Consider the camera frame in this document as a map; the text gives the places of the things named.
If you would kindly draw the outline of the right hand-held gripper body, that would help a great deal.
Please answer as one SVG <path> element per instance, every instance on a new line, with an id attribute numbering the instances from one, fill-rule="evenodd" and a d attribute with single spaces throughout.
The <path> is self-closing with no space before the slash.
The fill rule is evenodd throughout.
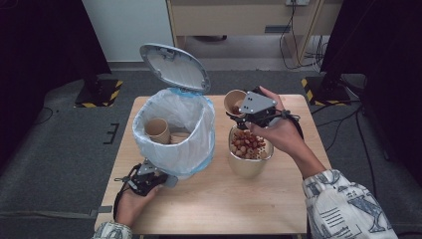
<path id="1" fill-rule="evenodd" d="M 277 102 L 267 97 L 259 87 L 246 93 L 240 111 L 246 114 L 238 121 L 251 122 L 260 127 L 267 127 L 275 124 L 280 114 L 276 109 Z"/>

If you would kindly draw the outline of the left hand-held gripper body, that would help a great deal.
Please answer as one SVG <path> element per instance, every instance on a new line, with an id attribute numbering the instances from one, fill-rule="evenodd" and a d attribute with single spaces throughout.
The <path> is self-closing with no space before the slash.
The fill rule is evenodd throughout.
<path id="1" fill-rule="evenodd" d="M 154 185 L 165 183 L 156 182 L 154 176 L 158 173 L 164 173 L 160 171 L 150 160 L 147 158 L 143 163 L 136 165 L 129 173 L 128 185 L 131 190 L 140 196 L 146 196 Z"/>

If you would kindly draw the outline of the brown paper cup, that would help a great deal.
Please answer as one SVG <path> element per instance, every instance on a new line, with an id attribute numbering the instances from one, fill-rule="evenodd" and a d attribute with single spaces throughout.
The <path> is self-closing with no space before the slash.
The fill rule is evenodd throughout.
<path id="1" fill-rule="evenodd" d="M 170 143 L 170 131 L 165 119 L 155 118 L 149 120 L 145 124 L 144 130 L 152 141 L 161 144 Z"/>
<path id="2" fill-rule="evenodd" d="M 225 107 L 226 112 L 229 112 L 232 114 L 233 106 L 238 106 L 239 108 L 241 108 L 245 96 L 246 96 L 246 93 L 241 90 L 233 90 L 227 93 L 224 98 L 224 107 Z"/>
<path id="3" fill-rule="evenodd" d="M 170 143 L 177 144 L 187 139 L 191 132 L 183 127 L 174 127 L 170 130 Z"/>

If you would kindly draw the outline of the translucent plastic bin bag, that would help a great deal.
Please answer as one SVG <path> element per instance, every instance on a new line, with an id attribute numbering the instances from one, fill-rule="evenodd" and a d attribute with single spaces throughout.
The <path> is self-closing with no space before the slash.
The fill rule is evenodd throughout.
<path id="1" fill-rule="evenodd" d="M 165 119 L 170 128 L 184 128 L 190 135 L 176 144 L 160 144 L 146 134 L 146 124 Z M 164 172 L 187 176 L 211 162 L 215 148 L 215 111 L 212 102 L 200 95 L 167 88 L 150 97 L 136 114 L 132 133 L 140 153 Z"/>

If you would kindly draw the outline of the cream ceramic bowl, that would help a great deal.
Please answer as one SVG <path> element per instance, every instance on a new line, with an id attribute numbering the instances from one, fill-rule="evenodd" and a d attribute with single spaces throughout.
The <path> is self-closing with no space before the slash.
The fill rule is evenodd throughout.
<path id="1" fill-rule="evenodd" d="M 236 126 L 233 126 L 229 132 L 228 138 L 228 147 L 229 147 L 229 139 L 231 138 L 230 134 L 234 130 Z M 244 178 L 253 178 L 259 175 L 266 164 L 266 162 L 273 156 L 274 147 L 273 145 L 264 139 L 266 145 L 266 151 L 268 156 L 264 159 L 243 159 L 236 155 L 234 155 L 229 149 L 229 165 L 232 171 Z"/>

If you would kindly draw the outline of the white grey pedal bin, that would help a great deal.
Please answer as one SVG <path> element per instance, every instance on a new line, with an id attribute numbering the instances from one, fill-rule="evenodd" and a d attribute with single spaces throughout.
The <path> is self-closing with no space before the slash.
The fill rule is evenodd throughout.
<path id="1" fill-rule="evenodd" d="M 150 71 L 159 80 L 168 84 L 168 88 L 176 88 L 182 92 L 200 94 L 202 96 L 209 92 L 210 80 L 206 70 L 189 53 L 159 44 L 145 44 L 140 47 L 139 53 Z M 166 174 L 168 178 L 164 185 L 167 187 L 173 187 L 178 180 L 187 179 L 193 175 L 176 176 Z"/>

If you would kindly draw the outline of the person's left hand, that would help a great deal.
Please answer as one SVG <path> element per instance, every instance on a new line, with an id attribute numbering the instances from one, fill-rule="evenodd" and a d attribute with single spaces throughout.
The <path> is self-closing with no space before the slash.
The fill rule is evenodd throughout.
<path id="1" fill-rule="evenodd" d="M 117 205 L 114 221 L 131 227 L 144 207 L 156 196 L 160 188 L 160 185 L 155 186 L 146 196 L 137 195 L 131 189 L 124 191 Z"/>

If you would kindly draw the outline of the person's right hand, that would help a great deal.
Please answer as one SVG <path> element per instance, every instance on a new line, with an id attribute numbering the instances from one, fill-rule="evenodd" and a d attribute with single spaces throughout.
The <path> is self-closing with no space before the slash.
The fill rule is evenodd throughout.
<path id="1" fill-rule="evenodd" d="M 313 156 L 295 125 L 288 119 L 279 119 L 275 124 L 266 128 L 246 122 L 246 127 L 250 132 L 265 138 L 275 148 L 285 152 L 294 160 L 308 160 Z"/>

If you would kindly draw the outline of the pile of nuts and berries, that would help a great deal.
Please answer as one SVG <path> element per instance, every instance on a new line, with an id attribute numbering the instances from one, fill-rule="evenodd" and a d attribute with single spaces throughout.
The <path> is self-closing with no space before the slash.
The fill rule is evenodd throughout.
<path id="1" fill-rule="evenodd" d="M 267 144 L 262 137 L 236 127 L 230 136 L 229 149 L 234 155 L 243 159 L 264 159 L 268 156 Z"/>

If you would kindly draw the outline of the black stand base striped edge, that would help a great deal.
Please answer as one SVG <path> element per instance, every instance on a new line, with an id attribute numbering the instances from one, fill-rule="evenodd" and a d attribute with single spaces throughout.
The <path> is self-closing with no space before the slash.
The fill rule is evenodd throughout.
<path id="1" fill-rule="evenodd" d="M 345 87 L 324 77 L 305 77 L 301 80 L 306 97 L 312 106 L 349 105 Z"/>
<path id="2" fill-rule="evenodd" d="M 111 107 L 118 96 L 121 86 L 121 80 L 98 80 L 93 86 L 84 83 L 75 100 L 75 107 Z"/>

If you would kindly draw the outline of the light wooden desk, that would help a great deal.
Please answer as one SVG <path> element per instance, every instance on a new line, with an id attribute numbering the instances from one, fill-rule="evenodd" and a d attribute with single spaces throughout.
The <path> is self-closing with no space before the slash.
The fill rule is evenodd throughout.
<path id="1" fill-rule="evenodd" d="M 344 0 L 311 0 L 286 6 L 286 0 L 166 0 L 173 42 L 187 36 L 283 34 L 296 66 L 304 62 L 313 36 L 328 36 Z"/>

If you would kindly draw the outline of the black curtain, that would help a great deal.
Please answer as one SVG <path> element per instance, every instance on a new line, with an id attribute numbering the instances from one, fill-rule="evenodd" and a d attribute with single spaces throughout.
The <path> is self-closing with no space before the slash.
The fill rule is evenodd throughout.
<path id="1" fill-rule="evenodd" d="M 82 0 L 0 0 L 0 168 L 11 160 L 47 92 L 108 74 Z"/>
<path id="2" fill-rule="evenodd" d="M 422 186 L 422 0 L 343 0 L 321 70 L 367 77 L 388 156 Z"/>

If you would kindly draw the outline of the white panel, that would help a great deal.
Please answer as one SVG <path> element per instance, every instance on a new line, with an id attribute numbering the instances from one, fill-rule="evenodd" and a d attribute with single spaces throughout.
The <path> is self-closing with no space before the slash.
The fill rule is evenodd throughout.
<path id="1" fill-rule="evenodd" d="M 166 0 L 83 0 L 108 62 L 141 62 L 146 43 L 173 46 Z"/>

